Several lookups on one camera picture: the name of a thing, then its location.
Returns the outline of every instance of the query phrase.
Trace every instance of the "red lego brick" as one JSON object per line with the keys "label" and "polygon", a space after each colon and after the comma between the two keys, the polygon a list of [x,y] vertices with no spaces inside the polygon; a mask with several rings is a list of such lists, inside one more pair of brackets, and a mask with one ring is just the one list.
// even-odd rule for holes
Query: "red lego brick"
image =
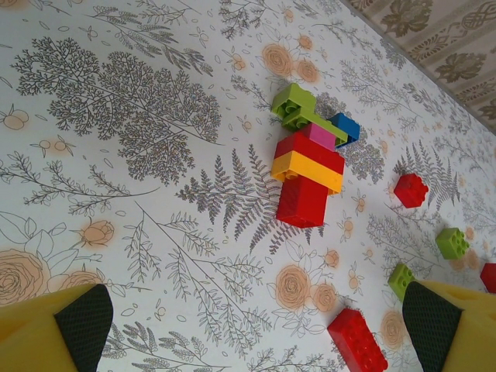
{"label": "red lego brick", "polygon": [[496,293],[496,263],[486,263],[480,273],[480,279],[489,293]]}
{"label": "red lego brick", "polygon": [[359,311],[343,309],[327,330],[350,372],[382,372],[388,368],[387,360]]}
{"label": "red lego brick", "polygon": [[274,159],[285,153],[289,153],[290,151],[296,151],[304,157],[332,169],[336,173],[343,174],[344,172],[344,157],[339,155],[336,151],[328,150],[324,146],[313,142],[305,136],[305,134],[299,131],[279,141],[276,147],[276,153],[274,154]]}
{"label": "red lego brick", "polygon": [[406,208],[415,208],[422,205],[429,188],[422,183],[416,174],[405,174],[400,177],[394,193]]}
{"label": "red lego brick", "polygon": [[287,179],[282,185],[276,219],[300,228],[324,225],[328,190],[307,177]]}

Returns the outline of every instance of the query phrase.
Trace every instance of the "pink lego brick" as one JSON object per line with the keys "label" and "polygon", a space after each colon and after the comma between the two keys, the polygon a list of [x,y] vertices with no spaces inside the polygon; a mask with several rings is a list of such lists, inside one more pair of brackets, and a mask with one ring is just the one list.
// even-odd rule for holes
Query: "pink lego brick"
{"label": "pink lego brick", "polygon": [[325,147],[328,150],[334,151],[334,146],[336,144],[336,136],[331,132],[328,132],[321,126],[318,126],[314,122],[308,124],[305,128],[300,129],[305,137],[309,138],[320,146]]}

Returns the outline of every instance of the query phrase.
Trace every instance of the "orange rose print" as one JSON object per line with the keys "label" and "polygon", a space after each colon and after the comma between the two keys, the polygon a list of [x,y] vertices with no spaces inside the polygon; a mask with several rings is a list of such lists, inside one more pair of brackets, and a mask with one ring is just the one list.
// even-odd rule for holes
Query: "orange rose print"
{"label": "orange rose print", "polygon": [[75,271],[62,283],[60,289],[72,288],[82,284],[102,284],[102,280],[95,273]]}
{"label": "orange rose print", "polygon": [[336,268],[339,264],[339,254],[335,250],[331,250],[325,255],[324,260],[327,266]]}
{"label": "orange rose print", "polygon": [[300,60],[296,72],[308,83],[315,83],[319,78],[319,72],[310,60]]}
{"label": "orange rose print", "polygon": [[49,279],[44,260],[18,250],[0,252],[0,306],[42,295]]}
{"label": "orange rose print", "polygon": [[276,278],[276,302],[288,310],[297,310],[305,304],[310,293],[310,278],[295,265],[281,270]]}
{"label": "orange rose print", "polygon": [[393,350],[403,345],[403,338],[407,334],[403,317],[399,312],[391,310],[382,318],[381,333],[384,343]]}
{"label": "orange rose print", "polygon": [[310,50],[312,48],[312,39],[308,36],[300,36],[298,43],[302,49]]}
{"label": "orange rose print", "polygon": [[336,304],[336,289],[333,285],[320,284],[310,288],[315,307],[321,312],[330,312]]}
{"label": "orange rose print", "polygon": [[467,238],[467,240],[474,240],[474,229],[472,229],[471,227],[467,227],[467,229],[465,230],[465,237]]}
{"label": "orange rose print", "polygon": [[276,75],[287,77],[293,70],[293,60],[289,52],[277,44],[269,44],[262,50],[265,66]]}
{"label": "orange rose print", "polygon": [[467,262],[467,266],[470,269],[479,270],[480,262],[477,253],[475,253],[475,250],[468,250],[463,258],[465,259],[465,262]]}
{"label": "orange rose print", "polygon": [[104,246],[114,236],[114,226],[109,221],[98,221],[77,233],[81,235],[84,244]]}
{"label": "orange rose print", "polygon": [[459,260],[449,260],[448,262],[455,271],[462,271],[465,268],[465,257]]}

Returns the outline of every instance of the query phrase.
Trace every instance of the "lego brick stud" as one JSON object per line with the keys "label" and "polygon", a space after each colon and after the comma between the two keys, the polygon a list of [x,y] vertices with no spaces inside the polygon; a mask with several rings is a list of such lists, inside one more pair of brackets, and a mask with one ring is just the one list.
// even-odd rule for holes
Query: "lego brick stud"
{"label": "lego brick stud", "polygon": [[436,244],[443,257],[447,260],[458,260],[468,250],[469,244],[465,235],[457,227],[444,229],[436,237]]}
{"label": "lego brick stud", "polygon": [[389,277],[387,283],[398,296],[401,302],[405,299],[407,286],[415,280],[413,273],[404,263],[399,263],[394,268],[393,274]]}

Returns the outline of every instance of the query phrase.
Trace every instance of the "stacked lego bricks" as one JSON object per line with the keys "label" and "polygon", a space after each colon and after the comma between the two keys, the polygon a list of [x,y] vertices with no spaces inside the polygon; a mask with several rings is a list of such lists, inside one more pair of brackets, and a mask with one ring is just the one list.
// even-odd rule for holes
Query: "stacked lego bricks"
{"label": "stacked lego bricks", "polygon": [[314,113],[316,98],[290,84],[272,112],[294,132],[277,144],[272,177],[284,182],[276,218],[300,228],[322,226],[327,196],[341,192],[345,160],[336,148],[359,139],[360,126],[344,114],[329,120]]}

